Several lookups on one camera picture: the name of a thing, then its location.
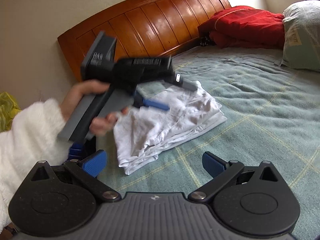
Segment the white fluffy sleeve forearm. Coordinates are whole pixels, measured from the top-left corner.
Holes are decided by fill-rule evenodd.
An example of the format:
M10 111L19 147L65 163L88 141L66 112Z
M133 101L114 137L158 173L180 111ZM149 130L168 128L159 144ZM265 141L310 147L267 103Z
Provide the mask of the white fluffy sleeve forearm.
M11 130L1 133L1 229L11 223L9 203L36 162L67 160L71 143L57 138L65 123L58 102L49 99L18 113Z

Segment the person's left hand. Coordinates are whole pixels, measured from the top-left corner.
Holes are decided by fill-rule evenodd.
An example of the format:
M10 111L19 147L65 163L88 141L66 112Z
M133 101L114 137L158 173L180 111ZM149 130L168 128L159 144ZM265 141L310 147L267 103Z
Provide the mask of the person's left hand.
M108 90L109 86L108 83L98 80L88 80L74 85L59 105L63 119L68 121L84 95L104 93ZM114 128L117 121L118 117L116 113L110 113L104 118L96 117L92 120L89 130L93 135L103 136Z

